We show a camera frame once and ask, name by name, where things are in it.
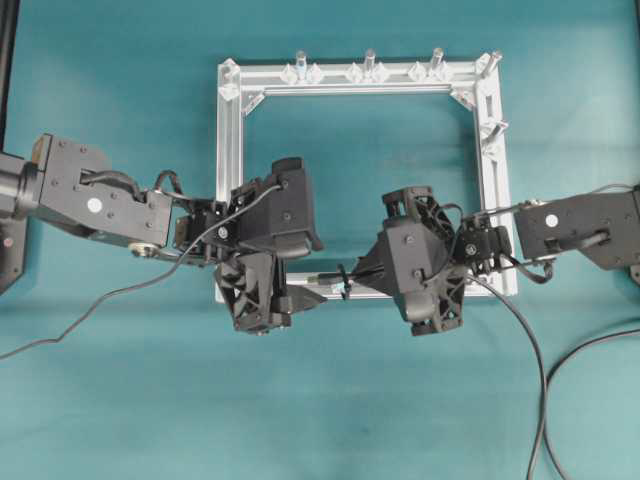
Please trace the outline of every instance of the black plastic part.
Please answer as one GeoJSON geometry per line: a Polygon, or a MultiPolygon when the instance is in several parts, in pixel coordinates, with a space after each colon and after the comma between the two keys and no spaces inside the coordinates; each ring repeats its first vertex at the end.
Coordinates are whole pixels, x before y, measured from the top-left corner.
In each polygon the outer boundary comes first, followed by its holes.
{"type": "MultiPolygon", "coordinates": [[[[18,24],[19,0],[0,2],[0,150],[4,150],[7,128],[7,103],[13,46],[18,24]]],[[[3,156],[0,168],[10,168],[13,161],[3,156]]],[[[27,220],[0,219],[0,294],[20,278],[25,268],[27,220]]]]}
{"type": "Polygon", "coordinates": [[[321,295],[286,284],[282,260],[270,253],[240,255],[221,263],[215,280],[237,331],[264,335],[291,326],[291,315],[326,301],[321,295]]]}
{"type": "Polygon", "coordinates": [[[457,263],[468,265],[476,276],[486,275],[500,269],[501,256],[511,256],[511,241],[505,227],[492,226],[486,215],[463,222],[453,252],[457,263]]]}
{"type": "Polygon", "coordinates": [[[315,230],[313,190],[301,158],[273,163],[272,173],[231,192],[229,212],[251,202],[274,185],[271,193],[237,221],[237,243],[241,247],[273,252],[278,258],[304,257],[324,246],[315,230]]]}
{"type": "Polygon", "coordinates": [[[604,270],[640,263],[640,190],[577,195],[514,214],[524,258],[579,250],[604,270]]]}
{"type": "Polygon", "coordinates": [[[350,277],[393,297],[413,335],[462,325],[466,267],[448,263],[455,232],[430,187],[382,197],[389,218],[350,277]]]}

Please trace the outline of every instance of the rectangular metal frame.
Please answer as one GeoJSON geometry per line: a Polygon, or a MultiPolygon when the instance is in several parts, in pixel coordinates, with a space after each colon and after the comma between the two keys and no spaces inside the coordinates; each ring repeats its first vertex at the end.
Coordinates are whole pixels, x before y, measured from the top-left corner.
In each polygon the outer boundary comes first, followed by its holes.
{"type": "MultiPolygon", "coordinates": [[[[502,55],[485,53],[477,60],[452,62],[445,62],[443,56],[436,48],[429,61],[415,62],[383,63],[373,50],[367,50],[362,63],[308,65],[302,51],[296,54],[293,66],[240,66],[227,59],[218,65],[217,200],[228,201],[231,190],[242,184],[244,118],[269,96],[444,93],[473,113],[481,208],[511,205],[504,140],[508,124],[502,116],[498,69],[502,55]]],[[[492,221],[507,228],[513,243],[511,215],[492,221]]],[[[287,282],[340,298],[335,287],[307,283],[317,273],[288,274],[287,282]]],[[[489,282],[507,295],[518,291],[514,270],[494,273],[489,282]]],[[[468,285],[466,292],[469,296],[489,294],[476,284],[468,285]]],[[[351,294],[353,299],[384,297],[357,284],[351,294]]]]}

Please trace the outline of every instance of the small object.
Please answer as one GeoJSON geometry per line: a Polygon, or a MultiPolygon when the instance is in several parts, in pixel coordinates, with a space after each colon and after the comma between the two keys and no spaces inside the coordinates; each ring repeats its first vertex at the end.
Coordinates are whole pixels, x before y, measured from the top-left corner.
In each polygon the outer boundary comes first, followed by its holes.
{"type": "Polygon", "coordinates": [[[298,72],[298,81],[304,82],[307,78],[307,54],[304,50],[296,52],[296,70],[298,72]]]}
{"type": "Polygon", "coordinates": [[[134,257],[152,258],[158,253],[158,247],[153,243],[135,242],[129,244],[129,250],[134,257]]]}
{"type": "Polygon", "coordinates": [[[547,227],[549,228],[555,228],[558,226],[558,217],[557,215],[554,215],[553,213],[550,213],[549,215],[547,215],[544,219],[544,223],[547,224],[547,227]]]}
{"type": "Polygon", "coordinates": [[[422,82],[425,78],[427,78],[427,69],[424,68],[420,62],[416,62],[407,72],[409,78],[414,82],[422,82]]]}
{"type": "Polygon", "coordinates": [[[464,247],[464,251],[470,257],[473,257],[476,253],[478,253],[478,249],[473,243],[470,243],[466,247],[464,247]]]}
{"type": "Polygon", "coordinates": [[[373,48],[364,53],[364,78],[369,80],[373,75],[373,68],[376,64],[376,52],[373,48]]]}
{"type": "Polygon", "coordinates": [[[356,65],[356,62],[353,62],[347,69],[345,77],[347,77],[347,80],[349,80],[351,83],[360,83],[364,78],[364,73],[362,73],[362,69],[358,65],[356,65]]]}
{"type": "Polygon", "coordinates": [[[87,208],[91,213],[99,213],[102,210],[102,200],[92,197],[87,200],[87,208]]]}
{"type": "Polygon", "coordinates": [[[489,75],[491,75],[493,71],[496,69],[496,67],[498,66],[498,63],[500,62],[500,60],[502,60],[502,52],[499,50],[492,52],[491,56],[489,57],[489,61],[487,62],[487,66],[484,67],[484,70],[480,74],[480,77],[485,79],[489,75]]]}
{"type": "Polygon", "coordinates": [[[431,62],[429,62],[429,70],[435,72],[442,66],[442,59],[444,58],[444,50],[441,48],[434,48],[433,55],[431,55],[431,62]]]}

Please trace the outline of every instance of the table surface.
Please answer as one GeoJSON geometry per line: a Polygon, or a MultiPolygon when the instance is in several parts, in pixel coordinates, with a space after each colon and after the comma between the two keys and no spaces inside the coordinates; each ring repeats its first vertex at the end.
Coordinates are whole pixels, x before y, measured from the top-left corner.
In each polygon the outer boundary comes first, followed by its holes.
{"type": "MultiPolygon", "coordinates": [[[[173,168],[215,185],[216,66],[310,58],[476,58],[500,49],[514,200],[640,178],[632,0],[510,2],[23,1],[6,148],[43,132],[100,146],[150,185],[173,168]]],[[[247,174],[304,156],[330,264],[363,254],[380,195],[432,184],[478,206],[471,117],[439,96],[271,99],[248,119],[247,174]]],[[[31,222],[28,271],[0,301],[0,350],[57,335],[104,291],[166,265],[31,222]]],[[[640,289],[564,255],[514,301],[547,365],[637,317],[640,289]]],[[[210,270],[109,301],[61,345],[0,363],[6,478],[523,478],[539,385],[532,349],[494,299],[412,338],[393,302],[331,302],[265,338],[232,331],[210,270]]],[[[558,377],[550,431],[581,479],[636,479],[637,340],[558,377]]],[[[555,478],[543,457],[537,478],[555,478]]]]}

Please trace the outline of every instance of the wire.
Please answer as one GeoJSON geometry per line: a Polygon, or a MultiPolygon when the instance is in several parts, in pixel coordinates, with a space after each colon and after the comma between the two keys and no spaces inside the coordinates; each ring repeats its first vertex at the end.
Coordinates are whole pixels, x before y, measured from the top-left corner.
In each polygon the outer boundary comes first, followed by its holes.
{"type": "Polygon", "coordinates": [[[173,191],[179,194],[182,194],[182,185],[180,185],[180,179],[178,178],[178,174],[173,170],[163,170],[158,174],[158,178],[156,178],[156,183],[153,184],[154,190],[162,190],[162,182],[164,182],[165,178],[169,178],[171,181],[171,186],[173,187],[173,191]]]}
{"type": "Polygon", "coordinates": [[[139,202],[144,201],[140,185],[138,185],[138,182],[126,173],[118,172],[117,170],[104,170],[102,172],[89,173],[80,178],[80,183],[83,185],[88,183],[104,183],[105,181],[112,181],[126,185],[131,190],[131,195],[134,199],[139,202]]]}
{"type": "Polygon", "coordinates": [[[64,340],[64,338],[67,335],[69,335],[73,330],[75,330],[78,325],[80,325],[83,321],[85,321],[87,318],[89,318],[89,316],[96,310],[96,308],[98,308],[100,306],[100,304],[102,304],[102,302],[104,302],[108,298],[115,297],[117,295],[122,295],[124,293],[130,293],[130,292],[133,292],[133,291],[136,291],[136,290],[141,290],[143,288],[150,287],[152,285],[155,285],[156,283],[160,283],[163,280],[167,279],[168,277],[170,277],[171,275],[173,275],[176,272],[178,267],[187,258],[187,255],[189,254],[189,252],[206,235],[208,235],[211,231],[213,231],[213,230],[215,230],[217,228],[220,228],[225,223],[228,223],[231,220],[235,219],[236,217],[242,215],[246,211],[252,209],[264,197],[266,197],[268,194],[270,194],[271,192],[273,192],[275,190],[279,190],[280,188],[281,188],[280,185],[273,185],[273,186],[269,187],[264,192],[262,192],[260,195],[258,195],[255,200],[253,200],[251,203],[247,204],[245,207],[235,211],[234,213],[229,215],[227,218],[225,218],[225,219],[217,222],[215,225],[212,225],[211,227],[207,228],[200,235],[198,235],[193,242],[191,242],[189,247],[182,253],[182,255],[180,255],[180,257],[178,257],[178,259],[176,260],[176,263],[169,270],[164,272],[163,274],[158,275],[157,277],[154,277],[154,278],[152,278],[150,280],[147,280],[145,282],[142,282],[142,283],[137,283],[137,284],[131,285],[129,287],[118,288],[117,290],[112,290],[110,292],[105,293],[104,295],[99,297],[95,302],[93,302],[93,304],[91,304],[89,309],[80,318],[78,318],[75,322],[73,322],[71,325],[69,325],[66,328],[66,330],[64,330],[59,336],[54,337],[54,338],[43,338],[43,339],[40,339],[40,340],[35,340],[35,341],[31,342],[31,343],[27,343],[26,345],[18,347],[15,350],[12,350],[10,352],[7,352],[7,353],[4,353],[4,354],[0,355],[0,360],[5,360],[5,359],[7,359],[9,357],[12,357],[13,355],[16,355],[16,354],[18,354],[20,352],[24,352],[25,350],[28,350],[28,349],[33,348],[33,347],[36,347],[38,345],[44,345],[44,344],[48,344],[48,343],[59,343],[62,340],[64,340]]]}
{"type": "MultiPolygon", "coordinates": [[[[631,337],[631,336],[636,336],[636,335],[640,335],[640,328],[635,328],[633,330],[624,330],[622,332],[617,332],[617,333],[611,333],[609,335],[604,335],[602,337],[594,338],[592,340],[589,340],[588,342],[584,342],[584,343],[578,345],[576,348],[571,350],[569,353],[565,354],[551,368],[551,370],[549,371],[549,374],[547,375],[547,389],[548,390],[550,389],[551,381],[553,380],[555,375],[558,373],[560,368],[562,368],[562,366],[564,366],[567,363],[567,361],[569,361],[571,358],[576,356],[582,350],[586,349],[587,347],[591,347],[591,346],[594,346],[594,345],[600,345],[600,344],[603,344],[603,343],[610,342],[612,340],[617,340],[619,338],[631,337]]],[[[555,450],[553,448],[553,445],[551,444],[551,440],[549,439],[549,432],[547,430],[546,418],[545,418],[544,435],[543,436],[544,436],[545,446],[547,448],[547,451],[549,452],[549,457],[551,458],[551,461],[553,462],[553,466],[556,468],[558,474],[560,475],[560,477],[563,480],[571,480],[571,477],[567,474],[566,470],[562,467],[562,465],[558,461],[558,457],[556,455],[556,452],[555,452],[555,450]]]]}
{"type": "Polygon", "coordinates": [[[467,278],[469,280],[476,282],[478,285],[486,288],[487,290],[489,290],[493,295],[495,295],[498,298],[498,300],[500,300],[504,304],[505,307],[507,307],[511,311],[511,313],[513,313],[516,316],[516,318],[520,322],[520,325],[522,325],[522,328],[526,332],[527,337],[529,337],[529,340],[531,341],[531,345],[533,346],[533,351],[536,355],[536,361],[538,363],[538,373],[540,375],[540,391],[541,391],[540,415],[538,418],[538,427],[536,429],[535,440],[533,442],[533,447],[531,449],[531,456],[529,457],[529,466],[527,467],[527,477],[526,477],[527,480],[533,480],[533,474],[535,471],[536,462],[538,461],[538,453],[540,451],[540,444],[542,442],[542,436],[544,433],[546,411],[547,411],[547,377],[545,375],[544,361],[542,359],[542,352],[540,350],[540,345],[538,344],[538,340],[536,339],[536,336],[533,333],[533,330],[529,326],[529,322],[527,322],[527,319],[525,318],[525,316],[522,313],[520,313],[518,308],[511,302],[511,300],[509,300],[507,297],[502,295],[500,292],[498,292],[495,288],[493,288],[484,280],[481,280],[471,275],[468,275],[467,278]]]}
{"type": "Polygon", "coordinates": [[[178,193],[178,192],[167,192],[166,190],[163,189],[157,189],[158,192],[162,193],[163,195],[166,195],[167,197],[171,197],[175,200],[184,200],[187,202],[213,202],[215,201],[215,199],[213,198],[199,198],[199,197],[188,197],[187,195],[183,195],[182,193],[178,193]]]}

